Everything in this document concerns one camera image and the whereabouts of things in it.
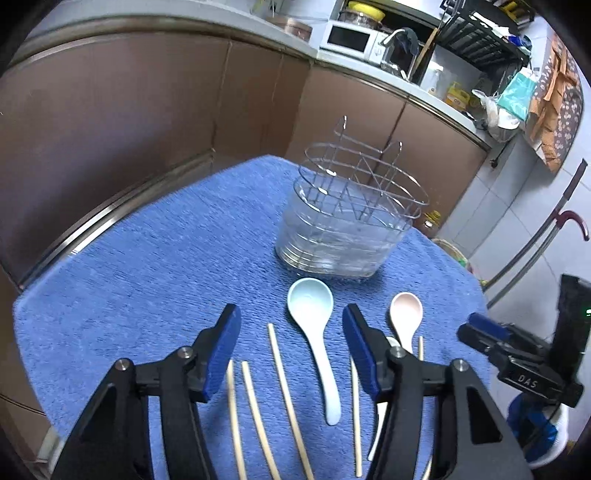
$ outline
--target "black dish rack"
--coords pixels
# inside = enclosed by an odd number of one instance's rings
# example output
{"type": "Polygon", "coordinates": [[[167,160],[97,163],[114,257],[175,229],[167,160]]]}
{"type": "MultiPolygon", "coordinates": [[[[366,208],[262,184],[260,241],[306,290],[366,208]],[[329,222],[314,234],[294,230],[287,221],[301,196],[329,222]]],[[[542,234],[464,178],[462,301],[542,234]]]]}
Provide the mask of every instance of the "black dish rack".
{"type": "Polygon", "coordinates": [[[492,28],[462,9],[441,28],[436,43],[482,71],[503,64],[528,64],[529,57],[517,46],[497,37],[492,28]]]}

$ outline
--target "microwave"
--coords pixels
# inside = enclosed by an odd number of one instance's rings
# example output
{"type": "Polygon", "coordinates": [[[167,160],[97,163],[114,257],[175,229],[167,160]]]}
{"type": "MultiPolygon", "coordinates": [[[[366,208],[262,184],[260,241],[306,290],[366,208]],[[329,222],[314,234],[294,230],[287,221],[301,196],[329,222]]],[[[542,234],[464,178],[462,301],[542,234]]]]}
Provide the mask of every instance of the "microwave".
{"type": "Polygon", "coordinates": [[[380,66],[386,50],[381,42],[388,34],[335,20],[329,20],[323,28],[320,48],[380,66]]]}

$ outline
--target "metal screw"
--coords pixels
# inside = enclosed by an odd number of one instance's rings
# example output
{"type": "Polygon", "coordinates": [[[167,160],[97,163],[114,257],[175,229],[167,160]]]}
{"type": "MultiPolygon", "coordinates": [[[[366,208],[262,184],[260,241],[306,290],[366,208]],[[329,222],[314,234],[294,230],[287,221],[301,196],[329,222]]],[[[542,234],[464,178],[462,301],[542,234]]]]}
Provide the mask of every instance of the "metal screw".
{"type": "Polygon", "coordinates": [[[177,351],[177,355],[180,358],[184,358],[184,359],[190,358],[192,354],[193,354],[193,349],[189,346],[182,346],[177,351]]]}
{"type": "Polygon", "coordinates": [[[126,358],[119,358],[115,362],[115,368],[121,372],[125,372],[129,368],[129,360],[126,358]]]}
{"type": "Polygon", "coordinates": [[[465,372],[470,368],[470,364],[461,358],[456,358],[452,364],[454,368],[460,372],[465,372]]]}
{"type": "Polygon", "coordinates": [[[390,351],[392,352],[392,355],[394,355],[395,358],[402,358],[403,356],[406,355],[406,350],[398,345],[394,345],[390,349],[390,351]]]}

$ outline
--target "ceramic spoon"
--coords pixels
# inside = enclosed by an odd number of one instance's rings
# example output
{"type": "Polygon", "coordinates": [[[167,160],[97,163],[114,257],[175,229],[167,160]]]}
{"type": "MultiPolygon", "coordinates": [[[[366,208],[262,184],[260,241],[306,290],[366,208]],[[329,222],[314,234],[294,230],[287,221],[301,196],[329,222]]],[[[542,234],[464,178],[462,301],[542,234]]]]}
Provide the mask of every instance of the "ceramic spoon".
{"type": "MultiPolygon", "coordinates": [[[[390,342],[390,346],[395,346],[400,344],[394,337],[388,337],[388,342],[390,342]]],[[[388,409],[388,402],[378,403],[376,405],[378,410],[378,428],[375,430],[375,438],[374,443],[371,446],[371,450],[368,454],[368,460],[370,462],[374,461],[375,449],[378,447],[379,437],[382,434],[382,427],[384,426],[384,419],[386,418],[386,410],[388,409]]]]}
{"type": "Polygon", "coordinates": [[[326,423],[336,425],[340,419],[339,391],[323,338],[324,329],[333,310],[332,293],[320,280],[301,278],[290,287],[287,308],[304,332],[314,355],[324,392],[326,423]]]}
{"type": "Polygon", "coordinates": [[[410,292],[403,291],[392,299],[390,322],[398,335],[400,345],[407,352],[413,352],[413,336],[423,319],[423,304],[410,292]]]}

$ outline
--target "table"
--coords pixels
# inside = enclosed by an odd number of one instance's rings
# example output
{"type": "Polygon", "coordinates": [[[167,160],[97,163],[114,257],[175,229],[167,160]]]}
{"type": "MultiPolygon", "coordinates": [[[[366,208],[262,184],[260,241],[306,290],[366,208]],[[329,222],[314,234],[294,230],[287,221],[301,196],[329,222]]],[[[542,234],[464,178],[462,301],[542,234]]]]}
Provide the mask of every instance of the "table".
{"type": "MultiPolygon", "coordinates": [[[[287,290],[298,275],[274,254],[281,212],[297,167],[261,157],[206,178],[118,222],[78,255],[55,265],[15,303],[15,331],[37,397],[62,438],[113,361],[164,358],[191,344],[226,303],[242,310],[233,354],[238,416],[249,479],[270,474],[256,436],[239,361],[250,363],[263,421],[283,478],[305,478],[293,440],[267,334],[273,322],[300,429],[319,480],[353,479],[349,352],[340,315],[355,302],[368,323],[389,333],[387,310],[400,291],[419,296],[426,359],[467,359],[488,383],[486,358],[456,339],[471,312],[485,312],[472,275],[412,229],[370,279],[327,281],[335,309],[324,339],[342,402],[333,427],[324,420],[317,371],[304,336],[289,318],[287,290]]],[[[364,458],[374,435],[374,406],[361,393],[364,458]]],[[[426,399],[417,475],[432,443],[432,399],[426,399]]],[[[238,478],[225,382],[199,406],[204,436],[220,479],[238,478]]],[[[154,473],[167,477],[158,399],[150,400],[154,473]]],[[[364,460],[363,472],[369,462],[364,460]]]]}

